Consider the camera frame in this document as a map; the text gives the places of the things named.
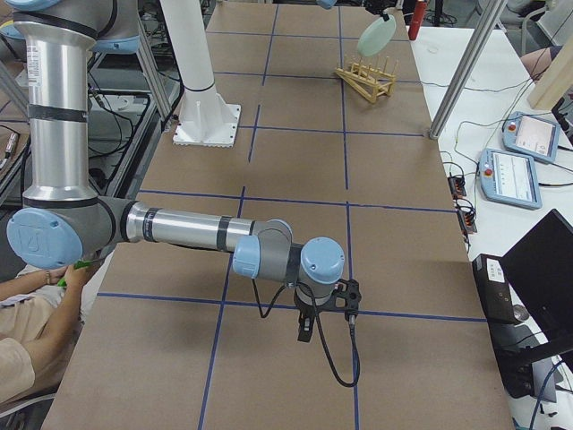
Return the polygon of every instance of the person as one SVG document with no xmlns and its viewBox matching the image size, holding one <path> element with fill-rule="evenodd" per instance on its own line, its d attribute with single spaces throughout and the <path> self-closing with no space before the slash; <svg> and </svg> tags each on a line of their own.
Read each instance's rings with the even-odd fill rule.
<svg viewBox="0 0 573 430">
<path fill-rule="evenodd" d="M 537 49 L 536 51 L 530 52 L 521 56 L 521 63 L 526 68 L 529 76 L 534 81 L 539 81 L 543 76 L 543 73 L 551 65 L 552 61 L 561 51 L 560 46 L 557 47 L 546 47 L 544 49 Z"/>
<path fill-rule="evenodd" d="M 79 327 L 81 292 L 96 269 L 27 266 L 0 284 L 0 405 L 61 381 Z M 56 285 L 62 277 L 65 289 Z"/>
</svg>

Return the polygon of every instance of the person's arm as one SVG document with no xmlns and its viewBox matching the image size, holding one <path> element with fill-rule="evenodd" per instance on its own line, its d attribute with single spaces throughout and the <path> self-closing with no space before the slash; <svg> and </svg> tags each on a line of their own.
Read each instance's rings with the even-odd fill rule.
<svg viewBox="0 0 573 430">
<path fill-rule="evenodd" d="M 36 374 L 54 361 L 72 338 L 80 315 L 81 291 L 93 272 L 89 267 L 77 270 L 73 266 L 68 267 L 64 275 L 67 289 L 62 302 L 47 320 L 41 336 L 23 344 Z"/>
<path fill-rule="evenodd" d="M 17 294 L 31 293 L 48 283 L 54 285 L 62 278 L 65 270 L 66 268 L 62 267 L 52 271 L 33 271 L 19 278 L 0 283 L 0 301 Z"/>
</svg>

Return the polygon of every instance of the white desk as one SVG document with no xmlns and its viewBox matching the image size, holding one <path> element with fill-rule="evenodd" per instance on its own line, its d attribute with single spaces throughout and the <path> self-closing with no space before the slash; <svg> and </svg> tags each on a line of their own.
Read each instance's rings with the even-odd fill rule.
<svg viewBox="0 0 573 430">
<path fill-rule="evenodd" d="M 415 61 L 422 82 L 448 85 L 471 35 L 472 30 L 470 29 L 422 27 L 417 40 L 412 42 Z M 498 90 L 520 84 L 527 79 L 528 74 L 504 33 L 495 30 L 466 83 L 466 87 Z M 516 110 L 526 113 L 541 113 L 531 109 L 526 100 L 526 96 L 534 87 L 533 84 L 525 90 L 525 95 L 518 100 L 515 107 L 507 112 L 520 90 L 526 86 L 527 84 L 524 84 L 502 92 L 464 90 L 438 140 L 440 150 L 449 152 L 453 161 L 458 163 L 466 173 L 475 171 L 475 164 L 454 152 L 456 133 L 460 123 L 472 121 L 479 124 L 490 124 L 501 120 L 508 113 Z M 424 95 L 432 118 L 438 110 L 445 92 L 446 88 L 431 84 L 424 85 Z M 560 135 L 560 144 L 569 146 L 563 132 Z M 500 123 L 490 127 L 469 124 L 461 126 L 458 151 L 477 161 L 486 146 L 502 148 Z M 448 154 L 442 155 L 444 161 L 449 160 Z M 573 153 L 559 150 L 556 163 L 567 168 L 573 168 Z M 552 184 L 573 182 L 573 175 L 565 170 L 540 163 L 535 163 L 535 167 L 540 182 Z M 446 165 L 445 168 L 448 172 L 449 165 Z M 459 173 L 456 167 L 452 168 L 452 173 L 454 175 Z M 483 198 L 479 183 L 476 188 L 474 188 L 474 183 L 474 176 L 466 177 L 468 200 L 475 202 L 477 210 L 476 224 L 478 229 L 477 234 L 470 236 L 471 248 L 468 253 L 470 261 L 478 254 L 504 255 L 552 208 L 557 208 L 569 222 L 573 223 L 573 186 L 542 188 L 543 207 L 537 211 L 529 211 L 486 201 Z M 534 322 L 528 321 L 527 325 L 533 332 L 539 331 Z M 513 416 L 520 425 L 525 427 L 529 426 L 534 404 L 535 402 L 531 398 L 520 400 L 509 398 Z M 538 414 L 535 420 L 536 429 L 549 429 L 551 426 L 571 428 L 573 423 L 573 396 L 558 391 L 557 406 L 544 404 L 544 408 L 546 412 L 558 411 L 558 415 L 549 418 L 547 415 Z"/>
</svg>

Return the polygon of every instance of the green object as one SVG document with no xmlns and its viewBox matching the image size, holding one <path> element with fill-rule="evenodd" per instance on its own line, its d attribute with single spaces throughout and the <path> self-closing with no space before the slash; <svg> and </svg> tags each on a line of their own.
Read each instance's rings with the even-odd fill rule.
<svg viewBox="0 0 573 430">
<path fill-rule="evenodd" d="M 91 262 L 85 262 L 83 260 L 79 260 L 78 262 L 76 262 L 73 267 L 74 269 L 81 269 L 82 267 L 90 267 L 91 266 Z M 65 282 L 64 278 L 61 278 L 57 284 L 58 287 L 62 287 L 65 288 L 68 286 L 68 284 Z"/>
<path fill-rule="evenodd" d="M 388 20 L 379 18 L 368 26 L 358 39 L 356 50 L 361 56 L 375 56 L 388 45 L 394 32 L 396 32 L 396 20 L 393 15 L 388 15 Z"/>
</svg>

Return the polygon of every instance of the red bottle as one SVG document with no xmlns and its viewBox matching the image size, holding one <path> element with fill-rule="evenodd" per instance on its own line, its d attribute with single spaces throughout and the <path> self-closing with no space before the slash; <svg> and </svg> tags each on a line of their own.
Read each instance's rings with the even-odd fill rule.
<svg viewBox="0 0 573 430">
<path fill-rule="evenodd" d="M 408 30 L 408 37 L 410 40 L 415 40 L 415 38 L 418 37 L 418 31 L 422 25 L 427 5 L 428 4 L 425 2 L 425 0 L 418 0 L 418 2 L 415 4 L 414 16 L 410 22 L 410 30 Z"/>
</svg>

